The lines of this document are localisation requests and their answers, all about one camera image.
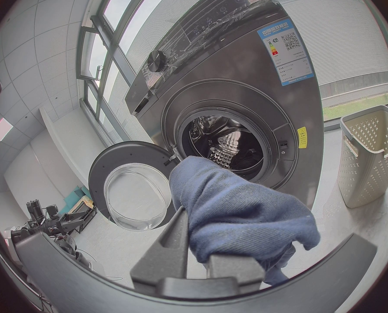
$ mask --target teal cushion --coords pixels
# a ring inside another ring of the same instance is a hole
[[[83,186],[83,187],[81,188],[81,190],[84,192],[84,194],[86,194],[86,195],[92,200],[92,197],[91,197],[91,195],[90,195],[90,191],[87,189],[86,186]]]
[[[68,196],[66,196],[64,201],[66,205],[69,206],[68,210],[70,210],[80,199],[81,197],[79,197],[75,191],[72,191]]]
[[[81,190],[81,188],[79,187],[76,187],[74,189],[74,193],[76,193],[76,195],[81,199],[82,197],[85,196],[85,193]]]

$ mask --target control knob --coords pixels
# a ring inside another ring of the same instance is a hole
[[[148,56],[147,64],[151,72],[160,72],[164,68],[165,62],[165,55],[161,51],[153,50]]]

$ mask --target green grass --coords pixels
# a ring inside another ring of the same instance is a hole
[[[351,103],[341,104],[335,107],[323,108],[324,120],[328,121],[330,119],[350,115],[351,113],[374,107],[379,104],[388,104],[388,93],[378,95],[376,97],[364,98]]]

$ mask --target laundry basket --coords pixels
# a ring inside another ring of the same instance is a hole
[[[344,116],[340,127],[339,188],[345,204],[358,207],[374,201],[388,188],[388,107]]]

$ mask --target white wall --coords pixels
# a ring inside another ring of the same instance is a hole
[[[29,217],[26,203],[38,199],[42,207],[56,204],[61,210],[64,198],[82,183],[57,150],[47,130],[27,144],[4,174],[14,198]]]
[[[55,146],[49,132],[44,130],[30,142],[49,179],[65,198],[76,186],[82,186]]]
[[[105,149],[104,144],[81,108],[63,116],[52,125],[59,142],[57,145],[64,151],[61,154],[67,157],[67,163],[75,173],[77,170],[81,177],[77,176],[88,188],[91,165],[98,154]]]
[[[12,226],[22,226],[28,218],[20,209],[10,191],[0,192],[0,232]]]

